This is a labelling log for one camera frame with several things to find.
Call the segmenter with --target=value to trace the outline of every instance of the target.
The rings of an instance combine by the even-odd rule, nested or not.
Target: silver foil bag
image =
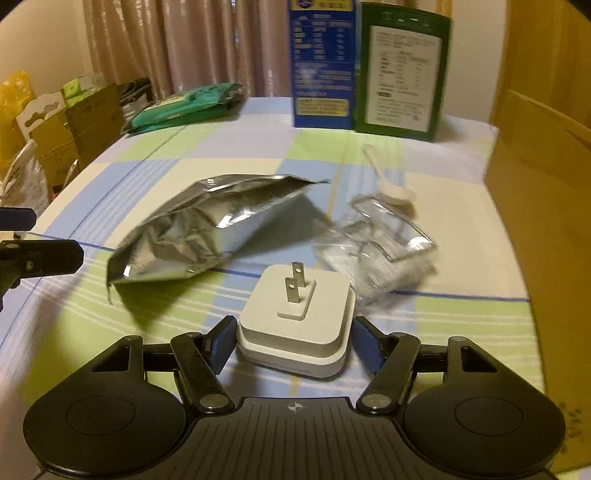
[[[199,180],[157,209],[107,263],[107,285],[190,278],[236,252],[315,182],[291,175]]]

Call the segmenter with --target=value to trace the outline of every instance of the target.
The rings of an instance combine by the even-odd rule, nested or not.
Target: white label
[[[170,96],[164,100],[156,102],[153,105],[147,106],[146,108],[144,108],[144,112],[146,112],[148,110],[153,110],[154,108],[158,108],[159,106],[170,105],[171,103],[182,102],[183,100],[185,100],[186,96],[187,96],[187,92],[177,93],[176,95]]]
[[[374,25],[370,46],[366,122],[426,132],[441,38]]]

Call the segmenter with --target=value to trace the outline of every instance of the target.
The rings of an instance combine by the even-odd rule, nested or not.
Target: white power adapter
[[[309,377],[345,362],[355,294],[346,275],[294,262],[267,267],[240,314],[238,345],[250,361]]]

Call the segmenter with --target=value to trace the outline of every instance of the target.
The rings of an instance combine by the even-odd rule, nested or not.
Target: clear plastic bag
[[[417,284],[433,270],[435,243],[380,198],[360,196],[314,244],[316,257],[346,274],[358,304]]]
[[[39,217],[51,201],[45,171],[35,154],[37,144],[29,140],[16,154],[2,183],[0,207],[32,209]],[[17,232],[22,237],[25,232]]]

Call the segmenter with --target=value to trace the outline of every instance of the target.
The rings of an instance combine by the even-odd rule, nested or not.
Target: metal prong
[[[289,277],[285,279],[285,290],[287,292],[287,301],[290,303],[300,302],[300,293],[297,291],[297,283],[295,279]]]
[[[302,262],[292,262],[291,269],[298,287],[306,286],[306,278],[304,276],[304,264]]]

